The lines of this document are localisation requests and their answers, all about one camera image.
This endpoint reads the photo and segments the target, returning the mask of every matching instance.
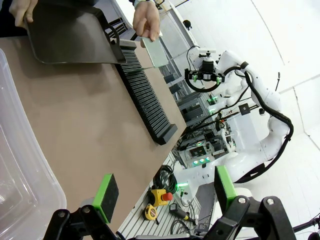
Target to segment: brown table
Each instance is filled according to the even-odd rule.
[[[178,130],[165,145],[147,131],[112,64],[44,65],[26,37],[0,38],[22,105],[40,147],[74,211],[93,197],[104,174],[114,173],[119,197],[116,231],[186,127],[158,69],[145,71]],[[147,51],[135,50],[143,68]]]

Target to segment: white robotic arm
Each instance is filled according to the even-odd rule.
[[[253,87],[256,89],[265,105],[280,113],[281,100],[279,93],[272,89],[268,89],[254,69],[246,62],[242,61],[233,52],[225,51],[221,55],[215,73],[227,75],[228,71],[235,67],[242,71],[244,75],[250,76]],[[224,107],[225,105],[231,106],[237,101],[240,93],[248,86],[248,83],[244,81],[246,80],[243,79],[241,82],[241,90],[229,97],[227,99],[228,102],[223,103]],[[251,97],[257,105],[261,105],[258,97],[253,92],[251,93]],[[188,195],[185,195],[184,198],[192,199],[197,193],[200,185],[212,183],[214,181],[215,166],[225,165],[232,182],[236,182],[255,167],[276,157],[281,150],[284,137],[290,128],[286,123],[274,116],[270,116],[267,127],[269,129],[267,137],[239,154],[237,152],[231,152],[206,165],[175,172],[174,175],[177,182],[184,183],[185,186],[183,187],[183,191],[189,193]]]

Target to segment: silver screw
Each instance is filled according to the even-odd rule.
[[[82,210],[85,214],[90,212],[90,209],[86,206],[83,210]]]
[[[66,215],[66,214],[65,214],[64,211],[61,211],[61,212],[58,213],[58,216],[59,216],[60,218],[63,218],[65,215]]]
[[[271,198],[269,198],[266,202],[267,202],[269,205],[272,205],[272,204],[275,203]]]
[[[240,198],[238,199],[238,202],[241,203],[241,204],[245,204],[245,203],[246,203],[246,199],[243,198],[243,197],[240,197]]]

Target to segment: slotted black rack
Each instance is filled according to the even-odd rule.
[[[166,144],[178,127],[171,124],[135,54],[134,42],[120,42],[126,63],[115,67],[152,139]]]

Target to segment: red button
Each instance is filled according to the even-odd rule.
[[[168,192],[168,193],[161,195],[161,199],[162,199],[162,201],[171,201],[172,199],[174,199],[174,196],[172,195],[171,192]]]

